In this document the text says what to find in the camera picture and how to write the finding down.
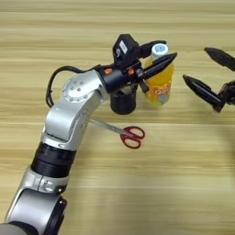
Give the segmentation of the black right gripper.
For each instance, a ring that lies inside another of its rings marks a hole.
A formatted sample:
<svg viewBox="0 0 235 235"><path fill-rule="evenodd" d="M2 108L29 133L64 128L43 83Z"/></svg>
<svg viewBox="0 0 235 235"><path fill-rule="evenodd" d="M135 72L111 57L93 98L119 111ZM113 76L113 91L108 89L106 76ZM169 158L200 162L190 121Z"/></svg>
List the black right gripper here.
<svg viewBox="0 0 235 235"><path fill-rule="evenodd" d="M205 52L214 61L223 67L227 67L235 72L235 58L227 54L225 51L205 47ZM216 94L210 86L203 83L202 81L188 76L183 75L186 85L200 98L209 103L216 112L220 112L225 106L225 103L235 106L235 80L225 83L219 94Z"/></svg>

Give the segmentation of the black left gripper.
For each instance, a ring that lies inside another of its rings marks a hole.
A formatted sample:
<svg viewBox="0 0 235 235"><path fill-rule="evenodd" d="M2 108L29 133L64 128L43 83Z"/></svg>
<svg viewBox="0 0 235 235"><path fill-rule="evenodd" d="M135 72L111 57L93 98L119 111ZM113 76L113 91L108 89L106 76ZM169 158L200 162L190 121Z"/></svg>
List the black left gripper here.
<svg viewBox="0 0 235 235"><path fill-rule="evenodd" d="M177 53L167 54L167 43L165 40L155 40L140 46L139 57L159 58L152 65L142 70L141 62L137 61L121 69L116 64L101 66L97 71L101 75L102 81L109 94L132 84L138 84L143 93L147 93L150 88L144 80L148 80L154 75L164 71L177 57Z"/></svg>

